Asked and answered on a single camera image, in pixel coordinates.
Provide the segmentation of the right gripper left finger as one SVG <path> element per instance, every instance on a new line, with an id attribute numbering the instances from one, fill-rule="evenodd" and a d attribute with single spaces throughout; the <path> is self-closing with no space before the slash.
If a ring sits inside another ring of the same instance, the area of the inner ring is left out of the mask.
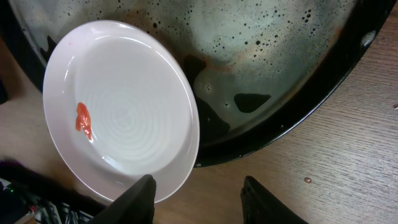
<path id="1" fill-rule="evenodd" d="M 87 224 L 153 224 L 157 184 L 147 174 Z"/>

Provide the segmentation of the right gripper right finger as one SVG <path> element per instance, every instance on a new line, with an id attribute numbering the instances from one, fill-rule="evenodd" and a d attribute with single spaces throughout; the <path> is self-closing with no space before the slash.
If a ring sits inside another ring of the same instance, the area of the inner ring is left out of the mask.
<path id="1" fill-rule="evenodd" d="M 252 176 L 244 179 L 241 202 L 244 224 L 307 223 Z"/>

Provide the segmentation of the pinkish white plate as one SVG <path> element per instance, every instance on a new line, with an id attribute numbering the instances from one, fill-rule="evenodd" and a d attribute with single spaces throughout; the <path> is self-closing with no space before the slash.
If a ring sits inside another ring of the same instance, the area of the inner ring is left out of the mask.
<path id="1" fill-rule="evenodd" d="M 107 201 L 150 174 L 161 202 L 193 169 L 200 125 L 192 89 L 169 51 L 137 27 L 93 21 L 66 34 L 47 63 L 43 104 L 58 153 Z"/>

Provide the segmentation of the round black tray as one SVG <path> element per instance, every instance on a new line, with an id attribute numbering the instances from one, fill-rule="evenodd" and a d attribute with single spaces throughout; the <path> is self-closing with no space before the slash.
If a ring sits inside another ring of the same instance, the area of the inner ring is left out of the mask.
<path id="1" fill-rule="evenodd" d="M 197 99 L 197 166 L 260 150 L 317 109 L 354 69 L 393 0 L 14 0 L 1 37 L 42 89 L 51 53 L 70 30 L 114 20 L 155 37 Z"/>

